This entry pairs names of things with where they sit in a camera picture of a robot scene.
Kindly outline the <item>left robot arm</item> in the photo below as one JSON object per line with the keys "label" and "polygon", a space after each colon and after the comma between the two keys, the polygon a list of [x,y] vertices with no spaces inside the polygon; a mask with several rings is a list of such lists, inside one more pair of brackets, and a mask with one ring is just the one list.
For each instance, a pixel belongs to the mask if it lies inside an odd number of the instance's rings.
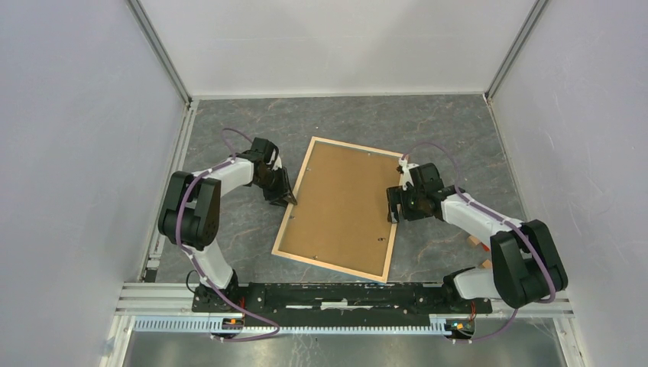
{"label": "left robot arm", "polygon": [[256,186],[272,205],[297,203],[278,147],[254,138],[251,147],[203,171],[174,172],[167,185],[158,218],[158,231],[186,254],[200,284],[212,291],[210,300],[221,311],[234,310],[240,301],[234,269],[216,241],[221,199],[239,187]]}

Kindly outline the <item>tan wooden cube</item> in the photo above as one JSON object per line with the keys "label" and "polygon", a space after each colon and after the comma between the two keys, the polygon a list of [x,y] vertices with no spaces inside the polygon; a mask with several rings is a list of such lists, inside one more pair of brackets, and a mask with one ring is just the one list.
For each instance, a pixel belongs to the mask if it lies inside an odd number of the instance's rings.
{"label": "tan wooden cube", "polygon": [[470,235],[470,236],[467,238],[467,243],[468,243],[469,245],[473,246],[473,247],[475,247],[475,246],[481,246],[481,241],[480,241],[477,237],[475,237],[475,236],[473,236],[473,235]]}

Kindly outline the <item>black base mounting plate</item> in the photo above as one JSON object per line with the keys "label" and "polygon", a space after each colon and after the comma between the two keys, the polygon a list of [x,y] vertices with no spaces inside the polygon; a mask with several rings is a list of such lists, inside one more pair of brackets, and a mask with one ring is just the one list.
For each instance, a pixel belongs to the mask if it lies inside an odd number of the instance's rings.
{"label": "black base mounting plate", "polygon": [[195,313],[224,313],[240,326],[422,326],[429,316],[490,314],[491,302],[463,300],[449,287],[407,283],[250,283],[232,303],[199,285]]}

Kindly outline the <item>corner aluminium profile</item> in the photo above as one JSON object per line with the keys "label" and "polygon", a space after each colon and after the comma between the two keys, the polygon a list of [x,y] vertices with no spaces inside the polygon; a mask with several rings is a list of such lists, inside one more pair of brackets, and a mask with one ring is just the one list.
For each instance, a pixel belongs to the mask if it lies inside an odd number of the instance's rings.
{"label": "corner aluminium profile", "polygon": [[173,61],[171,60],[166,47],[164,46],[150,17],[147,14],[143,3],[139,0],[126,0],[125,2],[131,9],[131,13],[134,16],[134,19],[138,23],[138,26],[142,30],[145,38],[147,39],[147,42],[154,52],[154,55],[160,62],[160,65],[162,66],[172,86],[176,90],[178,96],[187,106],[189,106],[193,101],[193,97],[186,88],[185,83],[182,81],[177,68],[173,64]]}
{"label": "corner aluminium profile", "polygon": [[525,20],[517,32],[512,44],[505,54],[497,72],[494,75],[489,87],[484,92],[484,98],[487,104],[491,104],[497,91],[500,89],[503,81],[509,73],[511,67],[516,62],[518,55],[522,51],[533,29],[536,27],[538,20],[541,18],[549,0],[536,0],[529,10]]}

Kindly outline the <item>right corner aluminium profile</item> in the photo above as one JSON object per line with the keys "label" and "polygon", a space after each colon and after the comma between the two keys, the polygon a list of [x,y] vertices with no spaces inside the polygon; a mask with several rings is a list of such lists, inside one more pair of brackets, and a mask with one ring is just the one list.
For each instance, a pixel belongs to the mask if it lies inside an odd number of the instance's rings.
{"label": "right corner aluminium profile", "polygon": [[522,51],[533,29],[536,27],[538,20],[541,18],[549,0],[536,0],[529,10],[525,20],[517,32],[512,44],[505,54],[497,72],[494,75],[489,87],[484,92],[484,98],[487,104],[491,104],[497,91],[500,89],[503,81],[509,73],[511,67],[516,62],[518,55]]}

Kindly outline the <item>aluminium rail frame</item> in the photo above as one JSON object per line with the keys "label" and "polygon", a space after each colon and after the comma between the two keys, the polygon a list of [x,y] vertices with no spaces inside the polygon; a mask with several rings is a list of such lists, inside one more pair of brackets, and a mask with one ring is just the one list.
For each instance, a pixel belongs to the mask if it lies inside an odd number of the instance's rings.
{"label": "aluminium rail frame", "polygon": [[103,366],[586,366],[569,299],[490,314],[431,315],[450,336],[137,332],[136,316],[195,313],[192,284],[127,283],[118,298]]}

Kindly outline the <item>left corner aluminium profile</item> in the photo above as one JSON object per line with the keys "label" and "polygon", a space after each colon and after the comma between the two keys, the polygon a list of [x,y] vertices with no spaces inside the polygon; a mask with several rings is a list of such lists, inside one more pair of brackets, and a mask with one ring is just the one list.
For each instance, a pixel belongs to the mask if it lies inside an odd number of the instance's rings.
{"label": "left corner aluminium profile", "polygon": [[139,0],[126,0],[125,2],[131,9],[131,13],[134,16],[134,19],[138,23],[138,26],[142,30],[145,38],[147,39],[147,42],[154,52],[154,55],[160,62],[160,65],[162,66],[172,86],[176,90],[178,96],[187,106],[189,106],[193,101],[193,97],[186,88],[185,83],[182,81],[177,68],[173,64],[173,61],[171,60],[166,47],[164,46],[150,17],[147,14],[143,3]]}

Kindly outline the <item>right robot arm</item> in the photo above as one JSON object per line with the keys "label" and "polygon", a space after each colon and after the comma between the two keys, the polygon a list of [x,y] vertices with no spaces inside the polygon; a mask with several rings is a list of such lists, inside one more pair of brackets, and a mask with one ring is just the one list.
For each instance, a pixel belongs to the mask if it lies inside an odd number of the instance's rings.
{"label": "right robot arm", "polygon": [[400,183],[387,188],[388,221],[435,218],[472,235],[490,252],[489,268],[466,268],[444,277],[441,300],[447,310],[460,312],[478,298],[519,309],[549,303],[567,288],[568,275],[544,222],[505,216],[462,188],[446,186],[432,163],[401,159],[397,170]]}

